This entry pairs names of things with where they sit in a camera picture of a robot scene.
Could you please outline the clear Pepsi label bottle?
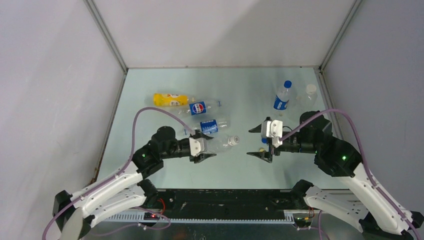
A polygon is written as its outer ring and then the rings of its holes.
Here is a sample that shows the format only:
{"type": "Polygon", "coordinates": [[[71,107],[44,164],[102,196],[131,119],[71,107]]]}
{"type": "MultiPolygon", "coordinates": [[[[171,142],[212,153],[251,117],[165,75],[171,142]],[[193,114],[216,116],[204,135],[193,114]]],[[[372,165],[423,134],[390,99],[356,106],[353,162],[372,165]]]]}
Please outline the clear Pepsi label bottle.
{"type": "Polygon", "coordinates": [[[214,114],[220,111],[223,103],[220,100],[202,100],[179,106],[172,112],[178,116],[197,116],[214,114]]]}

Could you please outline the aluminium corner post right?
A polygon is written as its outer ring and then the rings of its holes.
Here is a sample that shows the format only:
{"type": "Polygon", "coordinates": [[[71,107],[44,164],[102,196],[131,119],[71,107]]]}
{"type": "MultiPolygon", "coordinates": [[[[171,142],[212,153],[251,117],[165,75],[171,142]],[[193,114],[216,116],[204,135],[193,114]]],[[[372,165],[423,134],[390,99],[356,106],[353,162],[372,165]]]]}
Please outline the aluminium corner post right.
{"type": "Polygon", "coordinates": [[[351,7],[348,10],[348,13],[346,14],[342,24],[340,25],[339,29],[336,32],[336,35],[331,42],[326,54],[324,55],[324,58],[319,65],[319,69],[321,72],[324,71],[324,69],[327,67],[328,63],[330,62],[334,52],[336,51],[337,47],[339,46],[340,42],[342,41],[342,38],[344,37],[346,31],[348,30],[349,26],[351,25],[351,22],[353,21],[354,17],[356,16],[359,8],[361,7],[363,0],[354,0],[351,7]]]}

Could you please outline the clear bottle without label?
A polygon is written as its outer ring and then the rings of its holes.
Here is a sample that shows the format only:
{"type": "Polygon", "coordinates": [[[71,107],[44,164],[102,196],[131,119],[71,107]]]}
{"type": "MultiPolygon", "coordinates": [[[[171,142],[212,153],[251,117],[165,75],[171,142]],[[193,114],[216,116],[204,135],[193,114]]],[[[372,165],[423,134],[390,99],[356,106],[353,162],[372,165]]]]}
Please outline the clear bottle without label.
{"type": "Polygon", "coordinates": [[[315,94],[307,94],[305,88],[305,90],[301,92],[296,98],[296,110],[301,114],[304,112],[311,111],[317,101],[317,98],[317,91],[315,94]]]}

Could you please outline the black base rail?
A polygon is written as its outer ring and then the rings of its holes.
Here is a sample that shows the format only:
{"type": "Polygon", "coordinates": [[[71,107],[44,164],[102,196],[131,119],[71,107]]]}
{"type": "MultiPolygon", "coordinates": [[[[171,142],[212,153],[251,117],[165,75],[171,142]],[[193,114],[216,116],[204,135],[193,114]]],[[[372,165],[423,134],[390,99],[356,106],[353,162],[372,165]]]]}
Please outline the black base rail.
{"type": "Polygon", "coordinates": [[[162,189],[142,207],[167,217],[206,219],[276,219],[288,210],[308,210],[297,194],[280,189],[162,189]]]}

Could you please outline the yellow label bottle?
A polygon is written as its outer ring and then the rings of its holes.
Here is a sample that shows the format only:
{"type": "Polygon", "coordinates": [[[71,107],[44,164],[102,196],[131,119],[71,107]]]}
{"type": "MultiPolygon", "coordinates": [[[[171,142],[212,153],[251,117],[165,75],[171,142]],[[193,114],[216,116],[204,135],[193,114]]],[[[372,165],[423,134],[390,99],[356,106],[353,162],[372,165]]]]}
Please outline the yellow label bottle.
{"type": "Polygon", "coordinates": [[[181,94],[155,93],[153,103],[158,107],[183,106],[189,103],[189,98],[187,95],[181,94]]]}

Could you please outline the clear bottle blue label middle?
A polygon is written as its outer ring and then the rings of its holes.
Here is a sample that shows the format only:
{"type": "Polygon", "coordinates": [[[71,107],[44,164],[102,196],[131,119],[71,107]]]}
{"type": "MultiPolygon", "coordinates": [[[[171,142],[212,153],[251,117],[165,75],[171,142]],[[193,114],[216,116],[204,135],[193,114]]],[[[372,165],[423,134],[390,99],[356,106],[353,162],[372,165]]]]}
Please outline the clear bottle blue label middle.
{"type": "Polygon", "coordinates": [[[195,115],[188,120],[187,125],[189,129],[181,127],[177,133],[188,136],[192,132],[200,131],[205,135],[213,135],[227,130],[231,125],[231,119],[222,114],[195,115]]]}

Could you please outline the clear bottle blue label front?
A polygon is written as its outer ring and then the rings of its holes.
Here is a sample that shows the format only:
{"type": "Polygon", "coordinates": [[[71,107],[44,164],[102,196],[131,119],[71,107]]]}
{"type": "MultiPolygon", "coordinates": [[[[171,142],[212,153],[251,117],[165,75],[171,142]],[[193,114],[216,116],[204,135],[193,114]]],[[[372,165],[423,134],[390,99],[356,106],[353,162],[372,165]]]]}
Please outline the clear bottle blue label front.
{"type": "Polygon", "coordinates": [[[273,109],[279,112],[286,110],[290,100],[293,98],[293,92],[293,83],[291,88],[285,88],[283,83],[283,85],[276,92],[273,109]]]}

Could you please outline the aluminium corner post left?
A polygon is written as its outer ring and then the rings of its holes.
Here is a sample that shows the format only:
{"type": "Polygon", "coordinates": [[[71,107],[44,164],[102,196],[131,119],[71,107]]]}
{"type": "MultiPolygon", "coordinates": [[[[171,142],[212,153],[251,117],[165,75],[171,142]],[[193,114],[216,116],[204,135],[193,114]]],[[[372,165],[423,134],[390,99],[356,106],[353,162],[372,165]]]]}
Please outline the aluminium corner post left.
{"type": "Polygon", "coordinates": [[[97,25],[97,28],[99,29],[100,34],[103,36],[120,69],[126,75],[129,68],[125,63],[123,55],[121,54],[121,51],[119,50],[118,45],[116,44],[116,41],[114,40],[112,33],[110,32],[96,2],[94,0],[83,0],[83,2],[86,5],[90,15],[97,25]]]}

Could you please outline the aluminium corner post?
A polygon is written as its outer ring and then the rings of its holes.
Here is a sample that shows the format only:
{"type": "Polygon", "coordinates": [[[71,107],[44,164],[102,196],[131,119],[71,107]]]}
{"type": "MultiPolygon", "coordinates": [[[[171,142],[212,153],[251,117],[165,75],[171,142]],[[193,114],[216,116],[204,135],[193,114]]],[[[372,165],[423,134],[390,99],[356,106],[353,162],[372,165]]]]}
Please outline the aluminium corner post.
{"type": "Polygon", "coordinates": [[[83,2],[86,5],[90,15],[97,25],[97,28],[99,29],[100,34],[103,36],[120,69],[126,75],[129,68],[125,63],[123,55],[121,54],[121,51],[119,50],[118,45],[116,44],[116,41],[114,40],[112,33],[110,32],[96,2],[94,0],[83,0],[83,2]]]}
{"type": "Polygon", "coordinates": [[[348,10],[348,13],[346,14],[342,24],[340,25],[339,29],[336,32],[336,35],[331,42],[326,54],[324,55],[324,58],[319,65],[319,69],[321,72],[324,71],[324,69],[327,67],[328,63],[330,62],[334,52],[336,51],[337,47],[339,46],[340,42],[342,41],[342,38],[344,37],[346,31],[348,30],[349,26],[351,25],[351,22],[353,21],[354,17],[356,16],[359,8],[361,7],[363,0],[354,0],[351,7],[348,10]]]}

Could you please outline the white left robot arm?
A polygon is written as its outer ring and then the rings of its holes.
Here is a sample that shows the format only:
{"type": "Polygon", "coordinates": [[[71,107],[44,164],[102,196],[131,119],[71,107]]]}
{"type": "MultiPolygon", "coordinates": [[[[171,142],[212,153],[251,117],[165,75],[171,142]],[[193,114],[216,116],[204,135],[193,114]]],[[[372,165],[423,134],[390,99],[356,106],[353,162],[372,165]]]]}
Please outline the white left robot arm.
{"type": "Polygon", "coordinates": [[[188,157],[193,163],[212,157],[207,145],[213,137],[196,130],[176,139],[170,126],[160,127],[146,145],[105,179],[72,194],[63,190],[54,198],[53,220],[62,240],[79,240],[98,223],[127,209],[153,208],[159,191],[148,179],[164,167],[165,159],[188,157]]]}

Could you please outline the clear bottle blue label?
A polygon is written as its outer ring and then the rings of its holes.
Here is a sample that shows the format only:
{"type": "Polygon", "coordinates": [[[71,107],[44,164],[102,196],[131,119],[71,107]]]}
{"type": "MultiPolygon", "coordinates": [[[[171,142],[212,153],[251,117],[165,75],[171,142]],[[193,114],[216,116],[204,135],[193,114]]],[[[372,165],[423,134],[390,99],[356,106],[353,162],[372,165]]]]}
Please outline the clear bottle blue label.
{"type": "Polygon", "coordinates": [[[285,88],[283,83],[283,85],[276,92],[273,109],[279,112],[286,110],[290,100],[293,98],[293,92],[293,83],[291,88],[285,88]]]}
{"type": "Polygon", "coordinates": [[[205,135],[213,135],[227,130],[231,125],[231,119],[222,114],[195,115],[188,120],[187,125],[189,129],[181,127],[177,133],[188,136],[192,132],[200,131],[205,135]]]}

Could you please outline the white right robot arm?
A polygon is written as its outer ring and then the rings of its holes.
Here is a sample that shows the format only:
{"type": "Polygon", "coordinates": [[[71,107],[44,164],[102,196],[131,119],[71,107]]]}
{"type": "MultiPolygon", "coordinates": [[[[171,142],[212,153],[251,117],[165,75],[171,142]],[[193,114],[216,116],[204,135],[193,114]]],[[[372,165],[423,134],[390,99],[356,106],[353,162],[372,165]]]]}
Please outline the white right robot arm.
{"type": "Polygon", "coordinates": [[[299,180],[291,189],[291,204],[326,212],[357,229],[367,240],[419,239],[424,222],[418,211],[410,211],[396,201],[369,169],[362,146],[335,137],[324,111],[307,111],[299,126],[285,131],[280,120],[267,117],[251,129],[268,145],[267,151],[252,155],[271,163],[282,152],[314,155],[314,164],[325,174],[343,183],[358,203],[340,199],[315,184],[299,180]]]}

